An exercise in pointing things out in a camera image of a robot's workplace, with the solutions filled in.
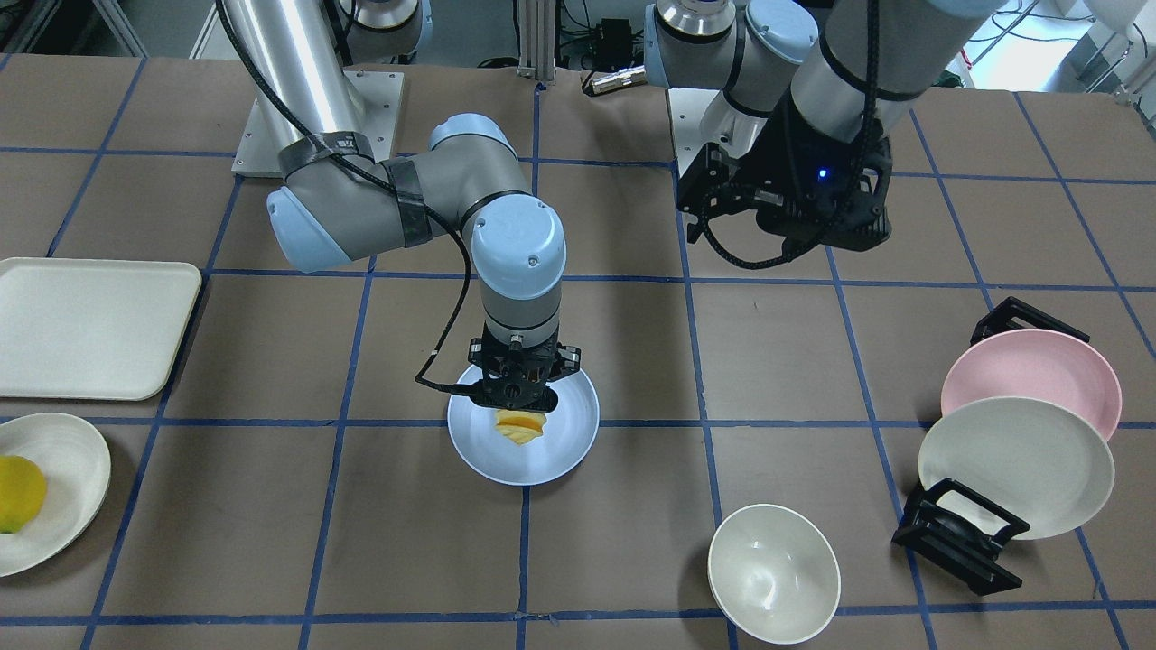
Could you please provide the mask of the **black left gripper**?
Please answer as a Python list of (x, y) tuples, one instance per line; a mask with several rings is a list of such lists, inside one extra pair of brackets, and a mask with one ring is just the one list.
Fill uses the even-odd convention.
[(864, 252), (888, 241), (885, 198), (891, 180), (890, 140), (870, 121), (862, 145), (862, 115), (852, 118), (843, 143), (813, 127), (784, 93), (750, 152), (739, 160), (736, 182), (783, 198), (759, 204), (757, 226), (785, 238), (785, 252), (816, 238), (821, 246)]

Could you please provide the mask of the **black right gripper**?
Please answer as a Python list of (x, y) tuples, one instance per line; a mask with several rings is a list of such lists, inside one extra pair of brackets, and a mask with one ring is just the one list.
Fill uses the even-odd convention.
[(520, 338), (502, 342), (491, 333), (470, 341), (468, 362), (480, 379), (467, 386), (467, 396), (480, 407), (550, 413), (560, 396), (549, 386), (581, 370), (581, 349), (563, 346), (556, 333), (526, 347)]

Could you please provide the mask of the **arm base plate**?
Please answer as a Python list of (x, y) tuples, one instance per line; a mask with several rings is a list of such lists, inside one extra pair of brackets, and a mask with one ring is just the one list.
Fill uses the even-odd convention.
[(696, 161), (701, 149), (709, 140), (702, 130), (702, 123), (707, 108), (720, 94), (717, 89), (669, 88), (667, 91), (670, 115), (670, 135), (676, 149), (676, 198), (682, 206), (683, 177)]
[[(365, 136), (375, 162), (394, 157), (405, 75), (400, 71), (366, 69), (344, 69), (343, 74), (351, 115), (356, 118), (351, 131)], [(301, 139), (301, 131), (271, 108), (267, 98), (260, 97), (249, 110), (231, 171), (245, 178), (280, 180), (277, 154)]]

